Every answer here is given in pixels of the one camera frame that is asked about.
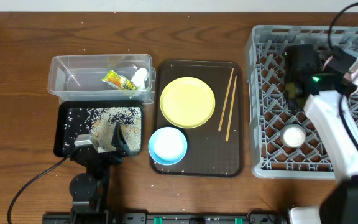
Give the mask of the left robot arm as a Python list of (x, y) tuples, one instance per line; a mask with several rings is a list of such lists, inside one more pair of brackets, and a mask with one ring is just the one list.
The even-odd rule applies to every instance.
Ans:
[(70, 223), (116, 223), (114, 212), (107, 208), (110, 167), (122, 164), (123, 157), (130, 153), (121, 125), (115, 125), (108, 143), (115, 150), (99, 153), (99, 142), (93, 134), (79, 135), (74, 142), (69, 158), (86, 167), (86, 172), (70, 182)]

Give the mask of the white napkin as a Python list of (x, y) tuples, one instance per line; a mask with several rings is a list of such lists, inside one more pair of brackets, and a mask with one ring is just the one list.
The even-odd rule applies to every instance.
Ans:
[(132, 84), (138, 89), (143, 90), (145, 89), (145, 82), (149, 77), (149, 73), (146, 68), (138, 69), (134, 76), (131, 78)]

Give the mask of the yellow round plate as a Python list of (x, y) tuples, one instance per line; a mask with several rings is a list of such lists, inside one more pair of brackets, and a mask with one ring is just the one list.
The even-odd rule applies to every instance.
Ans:
[(160, 110), (164, 118), (179, 128), (197, 128), (214, 113), (216, 100), (207, 83), (194, 77), (171, 81), (160, 95)]

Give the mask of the white paper cup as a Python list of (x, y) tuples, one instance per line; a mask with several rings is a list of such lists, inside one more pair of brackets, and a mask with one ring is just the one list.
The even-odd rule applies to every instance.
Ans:
[(280, 131), (280, 140), (287, 147), (300, 147), (306, 141), (306, 131), (298, 124), (289, 124)]

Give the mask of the light blue bowl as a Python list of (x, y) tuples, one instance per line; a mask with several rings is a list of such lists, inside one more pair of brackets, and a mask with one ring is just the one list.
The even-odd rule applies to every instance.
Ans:
[(185, 135), (179, 129), (164, 127), (151, 135), (148, 147), (150, 157), (156, 163), (171, 166), (184, 158), (188, 143)]

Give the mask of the pink bowl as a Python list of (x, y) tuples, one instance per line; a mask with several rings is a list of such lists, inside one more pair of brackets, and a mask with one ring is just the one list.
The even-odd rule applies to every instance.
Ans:
[(325, 62), (323, 70), (337, 73), (340, 78), (350, 81), (353, 84), (350, 94), (358, 91), (358, 54), (332, 55)]

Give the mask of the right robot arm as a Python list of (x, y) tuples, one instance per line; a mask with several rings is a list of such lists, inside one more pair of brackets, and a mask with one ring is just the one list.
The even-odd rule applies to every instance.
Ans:
[(337, 187), (319, 206), (295, 207), (289, 223), (358, 223), (358, 126), (347, 99), (358, 91), (358, 53), (331, 47), (322, 62), (311, 44), (285, 49), (284, 96), (318, 132)]

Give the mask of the green snack wrapper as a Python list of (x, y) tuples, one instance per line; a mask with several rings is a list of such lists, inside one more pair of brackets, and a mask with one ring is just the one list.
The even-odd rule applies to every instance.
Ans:
[(126, 77), (119, 75), (114, 70), (110, 70), (102, 79), (105, 82), (118, 90), (136, 90), (137, 87)]

